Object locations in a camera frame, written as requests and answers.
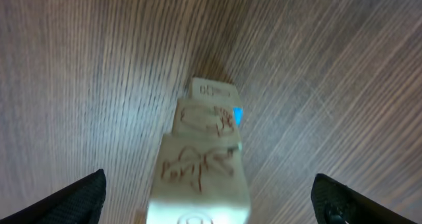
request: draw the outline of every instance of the stacked boxes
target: stacked boxes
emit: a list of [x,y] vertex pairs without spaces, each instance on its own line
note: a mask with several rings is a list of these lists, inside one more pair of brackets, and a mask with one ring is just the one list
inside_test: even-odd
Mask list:
[[244,224],[251,201],[237,125],[234,86],[193,78],[179,99],[171,134],[162,138],[147,224]]

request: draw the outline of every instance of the wood grain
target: wood grain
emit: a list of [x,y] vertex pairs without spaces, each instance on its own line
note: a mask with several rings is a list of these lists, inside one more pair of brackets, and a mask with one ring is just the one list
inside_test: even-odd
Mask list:
[[316,173],[422,222],[421,9],[0,0],[0,218],[104,168],[101,223],[133,223],[196,75],[243,100],[250,223],[316,223]]

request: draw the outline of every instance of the box stack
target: box stack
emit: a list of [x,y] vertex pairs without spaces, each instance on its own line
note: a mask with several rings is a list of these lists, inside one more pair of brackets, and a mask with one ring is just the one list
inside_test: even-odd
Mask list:
[[163,135],[147,224],[245,224],[251,200],[241,162],[236,87],[193,78]]

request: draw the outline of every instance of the white box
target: white box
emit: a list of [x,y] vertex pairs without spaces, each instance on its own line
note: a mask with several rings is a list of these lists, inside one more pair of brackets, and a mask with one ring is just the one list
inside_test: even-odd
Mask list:
[[192,78],[189,86],[189,98],[232,107],[235,122],[238,126],[240,125],[243,107],[234,85],[203,78]]
[[193,99],[178,99],[172,134],[241,147],[239,129],[230,106]]
[[244,224],[250,211],[240,151],[163,136],[146,224]]

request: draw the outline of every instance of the cardboard box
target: cardboard box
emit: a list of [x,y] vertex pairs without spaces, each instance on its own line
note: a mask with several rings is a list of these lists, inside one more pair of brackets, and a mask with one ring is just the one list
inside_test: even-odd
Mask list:
[[189,98],[216,105],[230,106],[233,109],[237,126],[240,125],[243,107],[234,85],[203,78],[192,78],[189,86]]
[[212,140],[241,148],[239,129],[230,106],[178,99],[171,131],[175,136]]
[[147,224],[244,224],[251,212],[238,150],[164,135]]

